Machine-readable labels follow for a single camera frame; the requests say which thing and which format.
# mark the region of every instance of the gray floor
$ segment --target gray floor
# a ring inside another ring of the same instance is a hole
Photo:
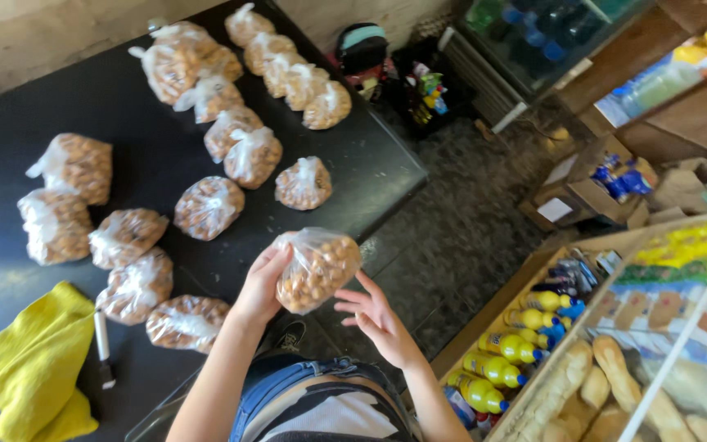
[[[390,109],[379,113],[405,134]],[[528,117],[546,132],[554,127],[542,122],[557,120],[560,113],[557,106],[545,105]],[[577,139],[588,136],[579,123],[567,119],[563,124]],[[430,182],[360,250],[365,271],[431,360],[544,239],[516,206],[574,144],[559,147],[524,123],[488,142],[462,117],[409,144],[427,167]],[[350,287],[360,289],[356,282]],[[302,353],[374,362],[402,391],[399,370],[359,329],[341,326],[347,314],[334,311],[333,304],[305,317],[309,329]]]

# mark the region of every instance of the black counter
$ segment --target black counter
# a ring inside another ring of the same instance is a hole
[[[227,2],[190,20],[233,48],[223,20],[241,4]],[[256,10],[293,38],[308,61],[331,70],[275,5],[259,3]],[[95,223],[121,208],[148,207],[172,216],[176,201],[193,183],[225,175],[203,145],[210,124],[196,125],[192,111],[175,113],[160,103],[140,61],[127,53],[130,46],[145,48],[151,42],[148,35],[136,38],[0,95],[0,330],[59,281],[72,282],[91,299],[106,287],[108,272],[93,266],[90,258],[41,267],[27,257],[16,202],[43,185],[42,178],[29,179],[25,171],[54,135],[77,132],[114,145],[111,201],[90,207]],[[283,159],[266,184],[245,192],[241,217],[216,239],[197,241],[169,227],[158,244],[174,262],[174,296],[190,293],[232,303],[250,263],[276,235],[323,226],[362,241],[427,179],[415,156],[353,90],[353,109],[343,122],[327,131],[310,131],[302,126],[301,113],[267,94],[260,77],[245,74],[236,85],[247,106],[282,142]],[[274,200],[274,178],[309,155],[326,164],[334,193],[320,208],[299,212]],[[113,389],[101,390],[92,348],[78,385],[89,397],[100,428],[81,440],[122,440],[204,359],[196,352],[152,346],[143,325],[108,322],[108,333],[118,381]]]

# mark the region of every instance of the yellow cloth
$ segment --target yellow cloth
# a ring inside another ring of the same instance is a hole
[[[94,335],[94,305],[60,282],[0,332],[0,440],[61,442],[97,429],[75,380]]]

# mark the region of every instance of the clear plastic bag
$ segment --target clear plastic bag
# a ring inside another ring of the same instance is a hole
[[[152,247],[129,266],[108,274],[108,287],[97,296],[97,308],[127,326],[145,321],[152,310],[171,297],[173,262],[160,247]]]
[[[244,209],[244,192],[230,179],[207,176],[176,203],[173,225],[186,235],[210,241],[228,228]]]
[[[314,131],[329,129],[351,112],[351,96],[339,82],[326,83],[326,92],[316,96],[305,108],[302,124]]]
[[[229,81],[236,81],[244,74],[242,64],[236,58],[236,54],[223,45],[217,45],[214,51],[201,58],[201,69],[220,73]]]
[[[274,34],[274,25],[263,15],[254,13],[253,3],[245,3],[235,13],[225,18],[225,30],[233,44],[244,47],[255,38],[259,32]]]
[[[88,205],[104,205],[111,193],[112,146],[76,134],[59,134],[26,176],[43,176],[45,188],[81,196]]]
[[[152,311],[146,334],[158,347],[209,354],[230,308],[221,300],[182,295]]]
[[[245,106],[232,106],[217,115],[217,121],[203,136],[203,144],[207,146],[211,160],[219,165],[233,145],[239,141],[231,138],[231,132],[241,129],[252,132],[263,127],[263,122],[252,109]]]
[[[283,146],[269,127],[252,132],[235,129],[231,139],[238,142],[225,155],[225,174],[245,189],[258,189],[283,156]]]
[[[244,99],[236,86],[222,75],[206,76],[201,73],[195,87],[187,90],[173,105],[176,112],[192,107],[196,110],[196,123],[208,123],[217,115],[233,106],[244,105]]]
[[[165,233],[168,217],[147,208],[114,210],[89,234],[92,262],[102,269],[127,266]]]
[[[89,255],[87,235],[94,227],[80,196],[36,189],[18,200],[18,210],[29,234],[27,253],[37,264],[59,264]]]
[[[285,85],[288,83],[288,70],[293,65],[305,65],[305,60],[296,52],[281,52],[264,64],[263,84],[269,94],[275,98],[285,97]]]
[[[296,46],[290,38],[260,32],[244,48],[244,64],[253,74],[263,75],[266,63],[282,53],[296,53]]]
[[[299,158],[295,165],[280,172],[274,196],[297,210],[316,208],[331,196],[331,177],[317,156]]]
[[[131,47],[130,55],[141,59],[141,66],[157,98],[173,105],[198,80],[200,58],[186,41],[174,45],[152,45],[144,50]]]
[[[150,35],[155,39],[155,45],[188,44],[199,58],[209,56],[220,46],[206,29],[189,21],[178,21],[173,25],[163,26]]]
[[[329,72],[315,65],[293,65],[285,83],[285,102],[290,110],[304,110],[313,99],[326,92]]]
[[[361,267],[356,242],[339,232],[305,227],[280,235],[272,245],[286,244],[293,246],[294,256],[277,280],[277,299],[291,313],[318,308]]]

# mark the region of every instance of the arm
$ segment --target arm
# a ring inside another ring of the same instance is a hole
[[[206,363],[176,415],[166,442],[228,440],[250,367],[266,324],[280,310],[277,278],[292,250],[269,247],[248,272]]]
[[[438,386],[433,370],[389,307],[386,296],[364,272],[359,271],[356,277],[370,296],[345,289],[335,293],[335,297],[348,301],[335,304],[335,310],[356,314],[353,318],[343,319],[342,325],[359,326],[376,345],[381,356],[402,370],[426,442],[470,442],[468,432]]]

